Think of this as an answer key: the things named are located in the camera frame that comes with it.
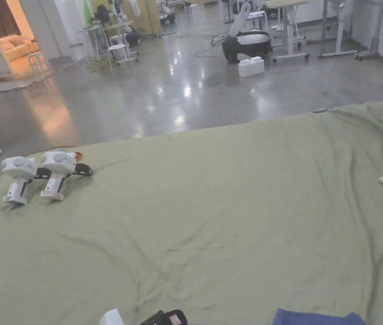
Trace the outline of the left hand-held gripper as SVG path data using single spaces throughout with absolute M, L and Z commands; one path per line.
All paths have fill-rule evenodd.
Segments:
M 182 310 L 175 309 L 164 312 L 159 310 L 144 320 L 140 325 L 187 325 L 188 320 Z M 99 325 L 124 325 L 123 319 L 117 308 L 105 312 Z

